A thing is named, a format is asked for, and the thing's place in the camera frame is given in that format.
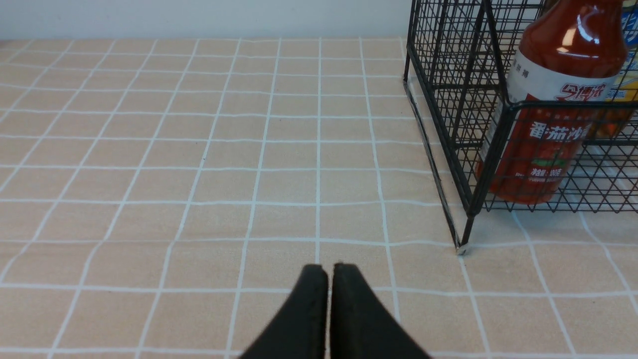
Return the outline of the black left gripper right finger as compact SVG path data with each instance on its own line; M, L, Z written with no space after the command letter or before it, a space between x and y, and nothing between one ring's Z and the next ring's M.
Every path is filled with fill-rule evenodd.
M429 359L382 305L355 264L333 266L330 308L333 359Z

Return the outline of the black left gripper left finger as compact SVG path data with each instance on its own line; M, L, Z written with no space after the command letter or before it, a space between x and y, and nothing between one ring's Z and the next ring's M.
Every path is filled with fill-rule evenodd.
M303 266L284 304L242 353L242 359L322 359L325 356L328 275Z

